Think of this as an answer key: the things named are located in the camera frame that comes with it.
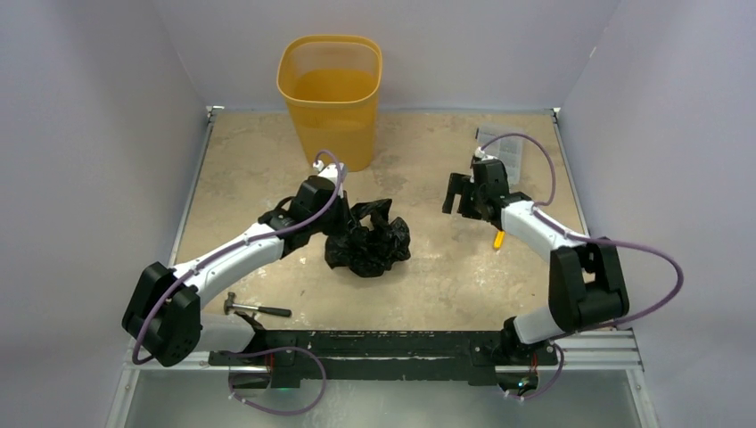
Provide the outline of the black plastic trash bag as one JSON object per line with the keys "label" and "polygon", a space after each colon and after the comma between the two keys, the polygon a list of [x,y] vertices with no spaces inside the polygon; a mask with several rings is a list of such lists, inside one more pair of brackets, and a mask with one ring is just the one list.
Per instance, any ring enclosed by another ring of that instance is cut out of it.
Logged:
{"label": "black plastic trash bag", "polygon": [[346,228],[325,241],[329,268],[348,268],[356,276],[373,278],[411,258],[410,229],[401,217],[390,218],[391,198],[359,202],[349,209]]}

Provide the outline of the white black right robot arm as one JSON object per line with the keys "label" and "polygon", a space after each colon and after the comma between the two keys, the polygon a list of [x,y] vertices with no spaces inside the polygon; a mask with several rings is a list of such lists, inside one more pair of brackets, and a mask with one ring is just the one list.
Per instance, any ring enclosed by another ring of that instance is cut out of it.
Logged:
{"label": "white black right robot arm", "polygon": [[565,227],[555,231],[527,194],[510,190],[502,161],[474,159],[471,170],[450,174],[443,212],[490,223],[526,243],[549,267],[546,306],[508,318],[497,352],[521,363],[548,340],[628,314],[615,245],[592,243]]}

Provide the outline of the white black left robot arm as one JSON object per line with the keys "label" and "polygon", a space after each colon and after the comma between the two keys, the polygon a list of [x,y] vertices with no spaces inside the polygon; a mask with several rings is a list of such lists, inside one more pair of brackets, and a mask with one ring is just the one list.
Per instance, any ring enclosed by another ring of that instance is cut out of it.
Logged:
{"label": "white black left robot arm", "polygon": [[349,205],[343,176],[333,169],[308,177],[298,192],[232,241],[174,267],[154,262],[141,273],[121,320],[162,366],[174,366],[195,351],[230,351],[245,365],[265,356],[266,341],[250,317],[219,316],[204,308],[255,270],[285,258],[316,234],[345,231]]}

